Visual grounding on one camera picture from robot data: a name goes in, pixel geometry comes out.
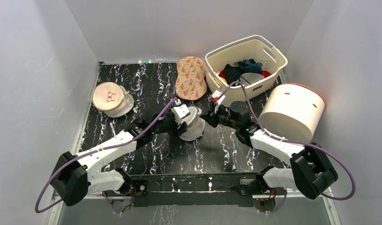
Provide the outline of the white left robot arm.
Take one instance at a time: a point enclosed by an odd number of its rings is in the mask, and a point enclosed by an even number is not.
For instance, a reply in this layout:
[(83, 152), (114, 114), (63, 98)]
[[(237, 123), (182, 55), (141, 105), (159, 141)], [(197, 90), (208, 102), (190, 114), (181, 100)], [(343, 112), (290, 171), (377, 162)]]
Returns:
[(161, 133), (180, 137), (190, 130), (198, 111), (185, 105), (160, 112), (148, 122), (138, 119), (113, 138), (92, 149), (59, 156), (48, 184), (53, 187), (66, 206), (74, 206), (88, 194), (116, 191), (127, 195), (134, 189), (133, 179), (121, 168), (99, 172), (104, 165), (130, 154), (151, 142)]

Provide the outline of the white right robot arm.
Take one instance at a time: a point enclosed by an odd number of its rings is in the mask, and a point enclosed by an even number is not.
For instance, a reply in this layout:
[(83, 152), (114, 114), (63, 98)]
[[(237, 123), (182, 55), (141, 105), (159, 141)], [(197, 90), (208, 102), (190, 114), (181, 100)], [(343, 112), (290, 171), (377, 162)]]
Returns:
[(300, 191), (309, 199), (316, 199), (338, 180), (336, 170), (327, 155), (317, 149), (317, 145), (310, 147), (288, 143), (286, 139), (264, 131), (257, 122), (252, 121), (245, 102), (233, 102), (229, 109), (211, 103), (200, 118), (214, 128), (224, 125), (235, 129), (236, 137), (242, 144), (262, 150), (289, 166), (267, 166), (247, 185), (249, 190), (256, 189), (262, 194), (269, 194), (275, 188), (289, 188)]

